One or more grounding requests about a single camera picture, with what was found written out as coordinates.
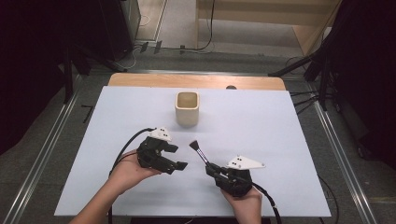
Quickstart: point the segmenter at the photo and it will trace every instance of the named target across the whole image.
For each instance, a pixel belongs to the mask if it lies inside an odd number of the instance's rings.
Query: wire
[[[123,152],[132,143],[132,141],[134,141],[139,134],[144,133],[144,132],[151,132],[151,131],[154,131],[154,129],[150,129],[150,128],[143,129],[143,130],[139,131],[138,133],[136,133],[134,136],[132,136],[131,139],[129,139],[129,141],[125,144],[125,146],[120,151],[119,156],[114,161],[114,164],[113,164],[113,167],[111,168],[110,174],[113,172],[114,168],[116,168],[117,164],[120,162],[120,158],[121,158]]]
[[[337,215],[336,215],[336,217],[335,217],[334,224],[337,224],[337,223],[338,223],[338,220],[340,219],[340,208],[339,208],[339,206],[338,206],[337,199],[335,198],[335,194],[334,194],[334,192],[332,191],[332,188],[330,188],[329,184],[328,184],[320,175],[318,175],[318,177],[319,177],[319,179],[326,185],[326,187],[327,187],[327,188],[329,189],[329,191],[330,191],[330,194],[331,194],[332,197],[334,198],[335,210],[337,211]]]
[[[122,148],[122,150],[120,151],[119,155],[117,156],[116,160],[114,161],[113,167],[111,168],[111,171],[110,171],[109,175],[111,175],[111,173],[113,172],[114,168],[116,168],[117,164],[119,164],[119,162],[122,159],[134,154],[134,153],[132,153],[132,154],[126,155],[124,157],[121,157],[123,152],[125,151],[125,149],[132,143],[132,141],[134,141],[139,134],[144,133],[144,132],[151,132],[153,130],[154,129],[150,129],[150,128],[143,129],[143,130],[139,131],[138,133],[136,133],[134,136],[132,136],[131,139],[129,139],[129,141],[125,144],[125,146]],[[110,209],[108,209],[107,221],[108,221],[108,224],[112,224],[113,223],[113,206],[110,206]]]
[[[136,47],[136,48],[134,48],[134,50],[132,50],[132,56],[134,57],[134,64],[132,64],[131,66],[124,66],[124,65],[121,65],[121,64],[119,64],[117,62],[115,62],[115,64],[118,65],[119,67],[123,68],[123,69],[133,68],[136,65],[136,57],[134,56],[134,51],[137,50],[137,49],[141,49],[141,48],[142,47]]]
[[[309,93],[317,93],[318,91],[290,91],[290,96],[309,94]]]
[[[202,52],[202,50],[206,49],[210,45],[210,43],[212,42],[212,37],[213,37],[213,15],[214,15],[214,12],[215,12],[215,2],[216,2],[216,0],[213,0],[213,2],[212,2],[212,12],[211,12],[211,15],[210,15],[210,29],[209,29],[210,38],[209,38],[209,40],[207,41],[207,44],[204,47],[199,48],[199,49],[176,49],[176,48],[160,48],[160,49],[170,49],[170,50],[185,51],[185,52],[191,52],[191,53],[211,53],[212,50],[215,48],[215,45],[213,45],[213,49],[210,50],[210,51]]]
[[[259,192],[261,192],[263,195],[265,195],[265,197],[267,197],[268,201],[270,202],[271,206],[273,207],[274,213],[275,213],[275,217],[276,217],[276,223],[281,224],[282,220],[280,219],[280,214],[277,211],[277,206],[273,200],[273,198],[268,194],[268,192],[263,189],[260,185],[250,182],[251,185],[253,185]]]
[[[145,26],[145,25],[149,24],[149,22],[151,21],[151,19],[148,16],[141,15],[141,17],[146,17],[148,19],[148,21],[144,24],[140,24],[139,26]]]
[[[191,220],[189,220],[189,221],[185,222],[184,224],[189,224],[189,223],[192,223],[192,222],[194,221],[194,219],[195,219],[195,217],[193,217]]]
[[[259,192],[261,192],[265,197],[267,197],[268,201],[270,202],[271,206],[273,207],[273,210],[274,210],[274,213],[275,213],[275,217],[276,217],[276,223],[278,223],[278,224],[281,224],[281,223],[282,223],[282,220],[280,219],[280,214],[279,214],[279,212],[277,211],[277,206],[276,206],[276,204],[275,204],[275,202],[274,202],[274,199],[268,194],[267,190],[265,190],[264,188],[262,188],[260,185],[254,183],[254,182],[252,182],[252,181],[246,180],[245,178],[239,177],[239,176],[237,176],[237,175],[228,175],[228,177],[231,178],[231,179],[237,179],[237,180],[240,180],[240,181],[242,181],[242,182],[251,184],[251,185],[254,186]]]
[[[318,96],[317,96],[317,95],[314,95],[314,96],[310,97],[310,98],[307,99],[307,100],[303,100],[303,101],[294,103],[294,106],[302,105],[302,104],[305,104],[305,103],[307,103],[307,102],[309,102],[309,101],[311,101],[311,100],[317,100],[317,99],[318,99]]]
[[[286,62],[285,62],[285,67],[288,67],[288,63],[291,61],[291,60],[293,60],[293,59],[296,59],[296,58],[304,58],[304,57],[291,57],[291,58],[289,58]]]
[[[311,106],[314,102],[315,102],[315,101],[312,101],[311,103],[309,103],[309,105],[307,105],[307,106],[304,107],[303,109],[299,110],[299,111],[297,112],[297,115],[303,113],[303,112],[304,112],[309,106]]]

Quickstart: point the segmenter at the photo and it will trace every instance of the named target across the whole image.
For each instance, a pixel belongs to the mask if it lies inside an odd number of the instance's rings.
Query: gray carpet
[[[271,58],[254,55],[237,54],[179,54],[178,51],[161,50],[154,54],[153,49],[144,53],[135,52],[137,63],[129,69],[130,72],[140,70],[176,70],[176,71],[210,71],[244,73],[244,75],[264,75],[283,68],[287,59]],[[132,54],[119,63],[131,65]],[[82,105],[95,105],[103,86],[112,74],[100,64],[92,64],[93,69],[89,76],[83,78],[80,93],[75,106],[64,125],[64,129],[50,156],[49,162],[39,179],[31,200],[21,216],[20,223],[67,223],[70,217],[55,217],[53,215],[57,202],[62,193],[63,185],[73,165],[78,152],[79,144],[88,126],[89,108]],[[301,77],[285,80],[288,91],[307,91],[306,83]],[[43,146],[45,139],[63,105],[64,92],[55,95],[47,108],[37,118],[23,139],[11,150],[0,156],[0,220],[4,220],[11,206],[18,188],[28,175],[35,162],[35,157]],[[293,97],[294,102],[307,99],[309,96]],[[380,223],[394,223],[396,221],[396,203],[384,200],[396,196],[396,172],[388,168],[381,161],[365,161],[357,153],[356,146],[342,117],[332,109],[328,101],[329,115],[338,132],[341,142],[354,167],[359,180],[369,199],[373,199],[372,207]],[[339,223],[362,223],[360,214],[352,200],[346,181],[340,171],[337,161],[331,150],[329,140],[318,119],[313,106],[308,107],[299,119],[304,131],[307,144],[310,148],[318,174],[331,187],[339,206]],[[332,217],[323,218],[324,223],[334,223],[337,216],[335,199],[331,191],[322,184]],[[115,217],[115,223],[129,223],[128,217]],[[287,217],[283,223],[320,223],[318,218]]]

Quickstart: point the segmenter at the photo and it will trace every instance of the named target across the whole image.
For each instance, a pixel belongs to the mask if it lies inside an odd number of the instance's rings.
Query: table
[[[229,85],[238,90],[224,90]],[[178,126],[175,119],[176,93],[185,90],[201,95],[200,121],[189,129]],[[75,215],[106,181],[129,138],[141,129],[162,124],[173,136],[171,144],[179,147],[177,153],[163,156],[189,165],[182,172],[154,176],[128,190],[113,204],[114,215],[233,216],[214,179],[205,174],[204,163],[188,147],[197,139],[207,158],[218,165],[237,154],[265,163],[266,168],[251,170],[251,175],[274,198],[282,217],[330,216],[290,95],[280,78],[161,74],[112,76],[92,114],[55,215]],[[136,138],[131,149],[144,138]],[[262,214],[274,215],[265,198]]]
[[[216,0],[214,20],[292,25],[304,55],[312,52],[332,25],[341,0]],[[195,43],[199,19],[210,19],[211,0],[196,0]]]

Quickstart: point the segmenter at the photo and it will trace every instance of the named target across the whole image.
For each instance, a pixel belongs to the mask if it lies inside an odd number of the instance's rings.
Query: hand
[[[221,190],[221,193],[233,208],[239,224],[262,223],[262,194],[258,190],[252,188],[240,198],[235,198],[224,190]]]
[[[120,194],[134,187],[140,181],[160,173],[155,169],[140,167],[136,150],[123,154],[107,182],[70,223],[102,223],[111,204],[116,201]]]
[[[137,160],[136,150],[121,156],[120,162],[114,168],[107,180],[120,194],[137,185],[140,181],[161,172],[152,168],[142,168]]]

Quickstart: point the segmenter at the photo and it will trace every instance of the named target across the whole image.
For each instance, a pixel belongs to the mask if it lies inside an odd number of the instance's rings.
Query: beige cup
[[[177,123],[183,127],[191,127],[198,123],[199,94],[194,91],[182,91],[176,96],[175,102]]]

